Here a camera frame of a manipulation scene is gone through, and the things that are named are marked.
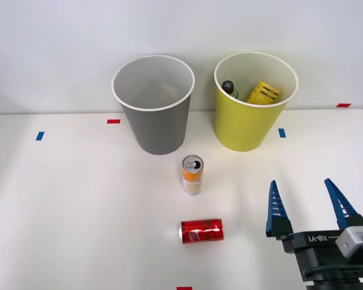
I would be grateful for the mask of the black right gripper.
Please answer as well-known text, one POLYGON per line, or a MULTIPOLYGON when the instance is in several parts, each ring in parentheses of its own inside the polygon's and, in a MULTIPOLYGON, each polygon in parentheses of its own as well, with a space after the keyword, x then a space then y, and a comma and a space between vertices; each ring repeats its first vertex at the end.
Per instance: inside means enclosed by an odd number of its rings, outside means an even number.
POLYGON ((335 241, 347 228, 363 227, 363 217, 330 178, 325 179, 324 184, 339 230, 293 233, 278 186, 273 180, 269 188, 266 237, 275 237, 277 240, 283 237, 284 250, 296 256, 305 282, 357 282, 363 278, 363 269, 338 269, 338 266, 350 264, 335 241))

